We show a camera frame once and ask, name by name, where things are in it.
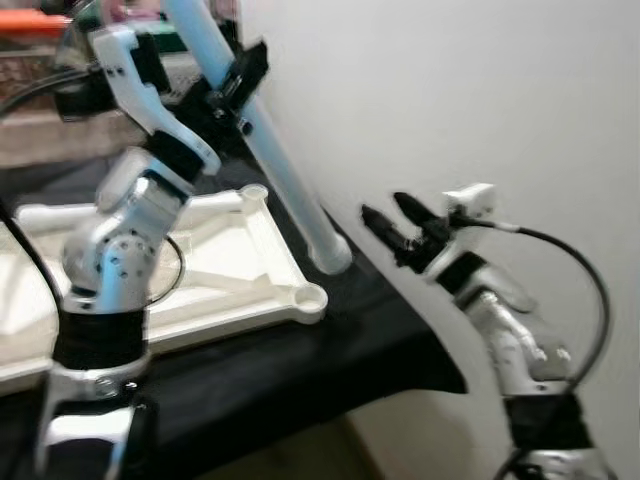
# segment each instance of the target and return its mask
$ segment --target white wall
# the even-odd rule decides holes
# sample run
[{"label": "white wall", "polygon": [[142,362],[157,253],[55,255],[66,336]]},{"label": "white wall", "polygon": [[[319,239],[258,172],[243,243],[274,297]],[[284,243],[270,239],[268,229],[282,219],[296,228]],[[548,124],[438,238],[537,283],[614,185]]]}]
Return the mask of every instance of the white wall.
[{"label": "white wall", "polygon": [[[441,191],[476,181],[499,186],[504,218],[558,235],[602,269],[617,323],[583,398],[621,480],[640,478],[639,12],[627,3],[244,0],[245,38],[271,49],[263,97],[296,160],[469,381],[468,396],[408,392],[352,415],[387,478],[484,480],[507,453],[475,332],[358,220],[363,201],[394,213],[398,189],[437,206]],[[483,253],[542,301],[580,357],[596,313],[582,272],[528,240],[492,235]]]}]

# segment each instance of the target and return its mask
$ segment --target black table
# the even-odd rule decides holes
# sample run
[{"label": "black table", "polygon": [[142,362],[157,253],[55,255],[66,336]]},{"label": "black table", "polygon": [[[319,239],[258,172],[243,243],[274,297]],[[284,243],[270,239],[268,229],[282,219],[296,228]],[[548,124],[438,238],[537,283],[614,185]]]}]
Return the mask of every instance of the black table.
[{"label": "black table", "polygon": [[[0,171],[0,192],[22,203],[91,202],[114,159]],[[251,162],[226,161],[200,193],[269,183]],[[279,438],[410,389],[465,393],[427,323],[354,246],[344,274],[319,273],[277,197],[269,208],[306,277],[329,294],[319,324],[294,322],[175,352],[152,363],[146,391],[160,405],[157,478],[185,480]],[[0,399],[0,473],[24,436],[28,393]],[[19,478],[31,478],[24,459]]]}]

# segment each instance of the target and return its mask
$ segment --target white tray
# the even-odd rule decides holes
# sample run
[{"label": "white tray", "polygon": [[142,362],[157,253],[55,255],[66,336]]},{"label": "white tray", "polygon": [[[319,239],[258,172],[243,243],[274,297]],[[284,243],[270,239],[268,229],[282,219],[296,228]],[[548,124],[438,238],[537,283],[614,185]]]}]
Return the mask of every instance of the white tray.
[{"label": "white tray", "polygon": [[[250,185],[189,204],[172,232],[185,255],[186,274],[176,291],[149,309],[154,354],[324,316],[327,295],[298,268],[266,207],[267,194]],[[69,288],[59,263],[64,238],[93,208],[37,205],[19,211],[20,224],[63,290]],[[176,263],[161,261],[156,277],[174,278]],[[0,394],[28,388],[48,368],[55,329],[44,281],[0,227]]]}]

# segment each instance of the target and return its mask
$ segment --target wire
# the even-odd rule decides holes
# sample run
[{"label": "wire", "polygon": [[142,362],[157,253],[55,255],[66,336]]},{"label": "wire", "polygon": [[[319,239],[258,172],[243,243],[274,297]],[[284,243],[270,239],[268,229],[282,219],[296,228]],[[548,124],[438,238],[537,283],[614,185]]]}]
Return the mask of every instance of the wire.
[{"label": "wire", "polygon": [[[29,101],[34,98],[44,95],[45,93],[53,90],[54,88],[67,85],[69,83],[74,83],[79,80],[83,80],[88,78],[92,74],[91,71],[87,72],[78,72],[78,71],[67,71],[58,73],[55,75],[51,75],[42,80],[38,80],[33,82],[29,87],[20,90],[16,94],[9,97],[9,99],[5,100],[2,104],[0,104],[0,123],[4,118],[13,113],[15,110],[25,105]],[[9,233],[15,238],[16,242],[22,247],[22,249],[29,256],[33,264],[42,275],[47,287],[51,291],[51,295],[53,296],[53,301],[55,303],[56,312],[58,317],[62,316],[62,293],[60,289],[47,268],[46,264],[42,260],[42,257],[34,248],[33,244],[29,241],[25,233],[22,231],[20,226],[14,221],[13,217],[9,213],[9,209],[3,203],[0,198],[0,220],[5,224]],[[34,402],[37,402],[41,397],[41,389],[37,388],[33,390]],[[27,415],[25,417],[26,422],[31,422],[31,415]],[[37,428],[33,428],[33,432],[28,432],[25,435],[23,441],[18,445],[15,453],[9,461],[9,466],[3,476],[5,480],[12,480],[15,478],[18,468],[20,467],[20,461],[23,456],[26,454],[27,450],[31,446],[35,435],[37,434]]]},{"label": "wire", "polygon": [[29,241],[20,226],[13,220],[11,214],[7,210],[6,206],[2,203],[2,201],[0,201],[0,220],[2,220],[2,222],[7,227],[7,230],[9,230],[9,233],[13,235],[13,238],[15,238],[16,242],[18,242],[18,244],[29,256],[31,261],[40,272],[40,275],[42,275],[42,278],[44,278],[44,281],[47,284],[51,295],[53,296],[53,301],[56,305],[58,316],[60,316],[62,314],[62,294],[60,293],[58,284],[49,271],[49,268],[42,260],[40,254],[33,247],[33,244]]},{"label": "wire", "polygon": [[[532,439],[530,443],[535,443],[537,438],[540,436],[552,425],[553,421],[556,418],[556,415],[560,408],[564,405],[564,402],[576,391],[576,389],[580,386],[580,384],[584,381],[584,379],[589,375],[592,369],[595,367],[598,359],[602,356],[605,351],[609,334],[611,332],[611,324],[612,324],[612,308],[611,308],[611,298],[609,296],[609,292],[607,287],[602,279],[602,275],[598,272],[598,270],[591,264],[591,262],[582,255],[578,250],[573,248],[571,245],[563,242],[562,240],[548,235],[543,232],[539,232],[537,230],[533,230],[530,228],[519,227],[516,225],[509,224],[500,224],[493,222],[486,222],[482,220],[475,220],[464,216],[454,216],[452,217],[452,225],[454,226],[468,226],[468,227],[482,227],[482,228],[492,228],[496,230],[501,230],[508,233],[516,233],[520,235],[526,235],[528,237],[533,237],[538,240],[542,240],[543,242],[547,242],[555,247],[563,250],[565,253],[570,255],[576,262],[578,262],[582,268],[587,272],[593,284],[598,292],[598,296],[600,299],[600,315],[598,319],[598,326],[596,330],[596,334],[594,337],[593,344],[589,348],[587,356],[585,357],[584,362],[578,368],[576,373],[568,380],[567,386],[564,391],[559,395],[558,400],[556,402],[555,407],[551,410],[551,413],[547,416],[547,418],[541,422],[536,430],[534,430],[532,434]],[[521,461],[531,450],[527,447],[515,449],[511,455],[507,458],[507,460],[502,464],[496,475],[493,477],[494,480],[503,480],[509,472],[515,467],[515,465]]]},{"label": "wire", "polygon": [[171,293],[173,293],[182,282],[182,279],[184,278],[184,274],[186,272],[186,260],[184,258],[184,253],[180,248],[180,245],[178,245],[176,241],[169,235],[165,237],[165,240],[169,245],[171,245],[171,248],[173,248],[173,250],[176,252],[176,255],[178,256],[178,262],[180,263],[180,268],[178,270],[178,275],[176,275],[176,278],[173,280],[173,283],[171,284],[171,286],[167,288],[164,292],[162,292],[160,295],[158,295],[156,298],[149,301],[149,303],[147,303],[146,305],[147,307],[155,305],[156,303],[160,303],[162,300],[164,300],[169,295],[171,295]]},{"label": "wire", "polygon": [[93,74],[94,72],[92,71],[72,70],[50,75],[41,80],[36,80],[31,85],[13,94],[0,104],[0,122],[34,98],[49,93],[55,88],[75,83],[80,80],[85,80]]}]

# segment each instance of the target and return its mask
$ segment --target light blue pole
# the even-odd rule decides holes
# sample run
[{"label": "light blue pole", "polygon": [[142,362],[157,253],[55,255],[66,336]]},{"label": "light blue pole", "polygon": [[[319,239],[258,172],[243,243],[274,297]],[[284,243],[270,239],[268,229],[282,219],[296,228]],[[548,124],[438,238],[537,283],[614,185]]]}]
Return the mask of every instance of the light blue pole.
[{"label": "light blue pole", "polygon": [[[203,0],[164,0],[165,12],[200,65],[209,84],[222,84],[234,55]],[[242,112],[253,125],[245,137],[249,149],[273,184],[309,247],[309,255],[319,270],[337,274],[352,261],[345,239],[315,200],[315,194],[289,161],[278,139],[273,121],[260,99],[254,95]]]}]

